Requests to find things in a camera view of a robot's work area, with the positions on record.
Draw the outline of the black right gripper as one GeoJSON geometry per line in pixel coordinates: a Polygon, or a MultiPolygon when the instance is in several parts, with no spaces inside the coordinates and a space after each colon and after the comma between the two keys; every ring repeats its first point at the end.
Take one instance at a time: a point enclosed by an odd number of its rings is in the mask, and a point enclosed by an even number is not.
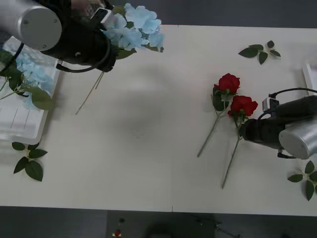
{"type": "Polygon", "coordinates": [[[238,134],[246,141],[260,144],[272,149],[282,149],[279,142],[279,134],[282,131],[282,124],[269,119],[249,119],[242,123],[238,134]]]}

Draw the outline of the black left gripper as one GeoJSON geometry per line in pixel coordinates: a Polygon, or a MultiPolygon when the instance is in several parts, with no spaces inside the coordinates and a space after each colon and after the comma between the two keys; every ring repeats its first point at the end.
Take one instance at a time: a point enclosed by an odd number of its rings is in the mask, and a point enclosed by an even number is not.
{"type": "Polygon", "coordinates": [[[117,49],[101,30],[96,30],[96,69],[110,72],[116,62],[117,49]]]}

